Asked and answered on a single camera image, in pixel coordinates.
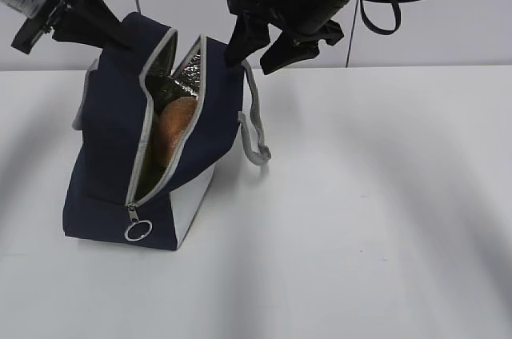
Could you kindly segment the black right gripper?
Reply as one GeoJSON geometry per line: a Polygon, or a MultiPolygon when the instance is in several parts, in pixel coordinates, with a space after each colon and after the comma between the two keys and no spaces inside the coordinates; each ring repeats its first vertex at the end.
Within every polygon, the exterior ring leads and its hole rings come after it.
{"type": "Polygon", "coordinates": [[[319,39],[333,46],[344,37],[331,20],[341,7],[336,0],[227,0],[227,5],[237,17],[224,53],[229,67],[269,45],[269,24],[283,32],[260,58],[264,74],[316,58],[319,39]]]}

